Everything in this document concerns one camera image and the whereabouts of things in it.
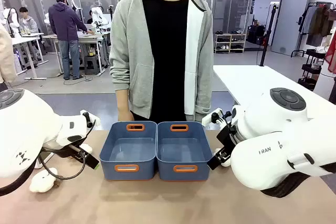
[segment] gray door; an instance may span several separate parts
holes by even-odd
[[[274,34],[272,51],[290,55],[299,47],[299,17],[303,14],[308,0],[282,0],[278,24]]]

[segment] person in purple jacket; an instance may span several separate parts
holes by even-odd
[[[48,12],[51,29],[57,35],[60,45],[64,68],[64,79],[70,79],[70,51],[73,71],[72,79],[78,80],[84,76],[79,74],[80,61],[77,27],[92,35],[94,32],[88,31],[75,11],[69,7],[67,0],[56,0],[56,2],[56,4],[49,7]]]

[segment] shoe rack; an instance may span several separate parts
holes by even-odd
[[[215,34],[214,53],[231,51],[242,51],[245,49],[246,34]],[[228,49],[217,47],[228,46]]]

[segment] blue plastic basket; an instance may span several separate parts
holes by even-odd
[[[162,180],[207,180],[212,152],[198,122],[162,122],[157,127],[156,151]]]
[[[108,180],[146,180],[154,176],[156,153],[154,122],[117,122],[100,153]]]

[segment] orange handle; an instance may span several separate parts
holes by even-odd
[[[127,131],[144,131],[145,125],[143,124],[128,124],[126,126]]]
[[[173,132],[186,132],[189,130],[189,126],[187,124],[172,124],[170,130]]]
[[[175,165],[173,168],[176,173],[195,173],[197,170],[197,165]]]
[[[138,165],[116,165],[114,170],[118,173],[135,173],[139,170]]]

